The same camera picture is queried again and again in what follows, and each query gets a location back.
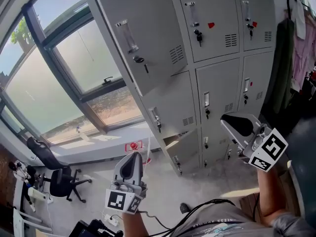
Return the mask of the dark framed window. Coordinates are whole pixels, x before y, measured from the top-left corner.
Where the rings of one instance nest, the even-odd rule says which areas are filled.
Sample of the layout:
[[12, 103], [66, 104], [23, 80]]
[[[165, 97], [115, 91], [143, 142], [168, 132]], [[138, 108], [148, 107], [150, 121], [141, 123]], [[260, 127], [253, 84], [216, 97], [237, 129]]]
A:
[[0, 0], [0, 121], [15, 137], [61, 145], [77, 126], [90, 139], [144, 121], [105, 26], [98, 0]]

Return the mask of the pile of black bags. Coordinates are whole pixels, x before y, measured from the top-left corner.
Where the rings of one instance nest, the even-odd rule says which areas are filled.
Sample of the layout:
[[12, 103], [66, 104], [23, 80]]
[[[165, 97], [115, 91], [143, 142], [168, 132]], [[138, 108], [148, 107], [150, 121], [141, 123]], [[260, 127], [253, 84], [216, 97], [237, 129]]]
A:
[[299, 84], [295, 79], [291, 81], [291, 88], [303, 96], [305, 99], [316, 101], [316, 72], [307, 73], [303, 82]]

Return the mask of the white hanging shirt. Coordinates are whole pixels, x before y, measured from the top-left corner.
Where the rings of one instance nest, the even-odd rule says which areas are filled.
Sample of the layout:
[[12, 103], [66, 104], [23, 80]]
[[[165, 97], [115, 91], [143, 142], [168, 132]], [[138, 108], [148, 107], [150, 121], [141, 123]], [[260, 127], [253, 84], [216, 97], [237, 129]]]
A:
[[298, 38], [304, 40], [306, 38], [306, 22], [303, 4], [300, 0], [296, 0], [293, 7], [294, 23], [296, 26], [296, 35]]

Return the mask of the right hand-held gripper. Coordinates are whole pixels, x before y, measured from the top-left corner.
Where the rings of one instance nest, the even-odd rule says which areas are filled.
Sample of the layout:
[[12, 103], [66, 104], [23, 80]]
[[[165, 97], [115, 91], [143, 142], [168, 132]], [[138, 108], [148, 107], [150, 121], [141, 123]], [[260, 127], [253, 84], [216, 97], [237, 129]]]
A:
[[277, 129], [270, 129], [252, 114], [223, 114], [220, 123], [237, 145], [238, 157], [264, 172], [271, 170], [288, 147]]

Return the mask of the person's right forearm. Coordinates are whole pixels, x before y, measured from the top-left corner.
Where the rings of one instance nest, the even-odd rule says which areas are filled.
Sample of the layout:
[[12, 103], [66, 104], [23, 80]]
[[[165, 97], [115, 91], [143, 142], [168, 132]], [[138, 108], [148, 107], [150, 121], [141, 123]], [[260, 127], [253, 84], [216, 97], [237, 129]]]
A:
[[286, 213], [286, 198], [277, 171], [273, 168], [269, 172], [257, 170], [259, 185], [259, 203], [263, 216], [263, 223], [270, 227], [272, 221], [279, 215]]

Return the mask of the dark green coat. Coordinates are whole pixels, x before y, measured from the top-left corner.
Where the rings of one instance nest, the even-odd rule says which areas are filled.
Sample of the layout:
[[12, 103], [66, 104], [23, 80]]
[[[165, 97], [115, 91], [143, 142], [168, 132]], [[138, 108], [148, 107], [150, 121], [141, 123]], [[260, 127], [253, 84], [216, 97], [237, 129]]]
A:
[[276, 48], [269, 84], [268, 104], [275, 114], [286, 109], [290, 101], [293, 48], [294, 22], [286, 18], [277, 25]]

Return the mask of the person's left forearm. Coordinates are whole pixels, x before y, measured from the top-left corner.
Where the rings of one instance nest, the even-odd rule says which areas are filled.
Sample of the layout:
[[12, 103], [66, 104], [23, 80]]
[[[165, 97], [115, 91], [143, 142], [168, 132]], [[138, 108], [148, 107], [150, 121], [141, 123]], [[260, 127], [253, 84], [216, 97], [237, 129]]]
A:
[[122, 214], [125, 237], [148, 237], [148, 231], [139, 212]]

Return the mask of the black office chair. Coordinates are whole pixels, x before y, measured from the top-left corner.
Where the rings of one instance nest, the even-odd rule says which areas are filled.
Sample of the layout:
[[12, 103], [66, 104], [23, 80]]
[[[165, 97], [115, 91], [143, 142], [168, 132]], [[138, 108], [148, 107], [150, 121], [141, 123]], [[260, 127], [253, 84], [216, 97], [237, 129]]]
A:
[[50, 183], [50, 194], [54, 197], [63, 198], [72, 201], [71, 193], [75, 193], [79, 201], [86, 203], [77, 191], [77, 186], [83, 183], [92, 183], [92, 179], [80, 180], [77, 175], [81, 173], [80, 169], [76, 169], [74, 174], [69, 164], [60, 162], [51, 151], [50, 147], [43, 141], [39, 141], [34, 137], [27, 139], [27, 147], [37, 156], [46, 168], [52, 171], [51, 177], [43, 176], [41, 179]]

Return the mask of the white small appliance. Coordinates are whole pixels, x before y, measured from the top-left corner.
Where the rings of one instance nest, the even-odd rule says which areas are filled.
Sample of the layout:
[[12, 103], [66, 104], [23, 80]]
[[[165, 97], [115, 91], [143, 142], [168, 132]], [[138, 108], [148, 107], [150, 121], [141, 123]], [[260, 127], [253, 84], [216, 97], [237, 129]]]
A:
[[40, 192], [39, 190], [36, 190], [33, 187], [28, 188], [28, 196], [30, 197], [30, 200], [31, 200], [30, 207], [33, 212], [36, 212], [35, 202], [37, 201], [46, 202], [46, 204], [53, 203], [53, 198], [50, 195], [50, 193]]

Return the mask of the clear water jug red cap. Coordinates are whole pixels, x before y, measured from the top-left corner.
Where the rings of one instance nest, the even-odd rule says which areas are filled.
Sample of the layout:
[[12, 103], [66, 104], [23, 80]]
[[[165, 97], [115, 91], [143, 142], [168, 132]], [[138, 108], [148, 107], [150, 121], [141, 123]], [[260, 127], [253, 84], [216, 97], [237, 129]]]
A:
[[140, 153], [143, 165], [148, 165], [151, 162], [151, 151], [142, 140], [125, 144], [125, 153], [127, 155], [134, 152]]

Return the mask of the white power strip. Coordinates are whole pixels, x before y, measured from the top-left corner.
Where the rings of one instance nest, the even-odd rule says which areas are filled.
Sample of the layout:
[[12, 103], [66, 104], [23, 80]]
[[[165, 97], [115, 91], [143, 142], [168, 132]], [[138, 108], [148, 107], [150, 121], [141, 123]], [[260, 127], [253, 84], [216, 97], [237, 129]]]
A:
[[119, 225], [119, 221], [109, 214], [104, 215], [104, 220], [114, 227], [117, 227]]

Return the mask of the clear spray bottle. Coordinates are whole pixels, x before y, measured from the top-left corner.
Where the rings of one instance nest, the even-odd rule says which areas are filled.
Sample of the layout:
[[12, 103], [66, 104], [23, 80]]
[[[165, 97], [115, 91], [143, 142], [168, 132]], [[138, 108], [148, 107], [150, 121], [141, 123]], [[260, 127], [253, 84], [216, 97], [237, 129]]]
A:
[[87, 142], [90, 141], [89, 137], [84, 132], [82, 132], [79, 126], [76, 127], [76, 132], [82, 140], [87, 141]]

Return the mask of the grey metal locker cabinet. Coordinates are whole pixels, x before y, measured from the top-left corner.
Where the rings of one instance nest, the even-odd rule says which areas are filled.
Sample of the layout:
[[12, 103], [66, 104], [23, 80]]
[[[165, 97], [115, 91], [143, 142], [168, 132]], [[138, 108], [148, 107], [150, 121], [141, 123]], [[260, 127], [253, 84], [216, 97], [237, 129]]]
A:
[[148, 126], [178, 175], [231, 142], [220, 117], [258, 116], [270, 80], [274, 0], [86, 0]]

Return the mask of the white metal table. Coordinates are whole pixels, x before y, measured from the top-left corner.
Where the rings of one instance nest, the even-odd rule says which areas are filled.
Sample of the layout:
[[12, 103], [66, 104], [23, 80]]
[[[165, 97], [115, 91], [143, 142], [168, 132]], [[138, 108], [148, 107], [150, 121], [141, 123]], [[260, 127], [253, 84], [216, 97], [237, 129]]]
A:
[[23, 182], [16, 181], [13, 197], [13, 229], [15, 237], [25, 237], [25, 227], [34, 227], [44, 232], [53, 233], [51, 227], [44, 225], [43, 220], [21, 211], [23, 201]]

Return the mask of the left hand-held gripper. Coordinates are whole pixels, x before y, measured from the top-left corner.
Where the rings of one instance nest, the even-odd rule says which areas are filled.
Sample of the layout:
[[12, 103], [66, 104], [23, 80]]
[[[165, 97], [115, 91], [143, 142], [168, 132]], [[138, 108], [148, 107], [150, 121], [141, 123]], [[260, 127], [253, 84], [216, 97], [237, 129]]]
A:
[[114, 168], [110, 187], [106, 189], [107, 209], [135, 214], [146, 197], [147, 185], [142, 181], [143, 163], [139, 152], [125, 156]]

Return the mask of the person's grey t-shirt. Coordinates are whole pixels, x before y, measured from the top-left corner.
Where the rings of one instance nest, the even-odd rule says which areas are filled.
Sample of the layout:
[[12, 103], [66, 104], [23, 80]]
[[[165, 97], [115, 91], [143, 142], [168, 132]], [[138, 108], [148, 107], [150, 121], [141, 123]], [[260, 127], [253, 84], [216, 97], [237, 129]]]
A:
[[197, 210], [169, 237], [316, 237], [316, 230], [289, 212], [281, 213], [266, 227], [238, 207], [220, 203]]

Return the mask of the black tablet device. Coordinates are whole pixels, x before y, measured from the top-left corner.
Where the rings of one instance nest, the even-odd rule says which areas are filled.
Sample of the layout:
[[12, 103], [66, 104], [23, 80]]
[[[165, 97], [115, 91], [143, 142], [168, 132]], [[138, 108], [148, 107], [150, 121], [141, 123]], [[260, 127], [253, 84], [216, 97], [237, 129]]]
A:
[[94, 219], [90, 224], [80, 220], [69, 237], [123, 237], [123, 231], [116, 233], [106, 227], [101, 220]]

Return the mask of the small white black device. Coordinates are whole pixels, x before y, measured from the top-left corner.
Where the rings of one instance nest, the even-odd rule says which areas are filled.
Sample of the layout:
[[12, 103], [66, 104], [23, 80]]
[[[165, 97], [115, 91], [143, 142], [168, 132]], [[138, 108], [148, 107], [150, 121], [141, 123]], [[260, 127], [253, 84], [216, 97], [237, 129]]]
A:
[[13, 171], [13, 175], [17, 180], [28, 182], [31, 179], [30, 174], [27, 172], [27, 167], [20, 161], [9, 162], [9, 168]]

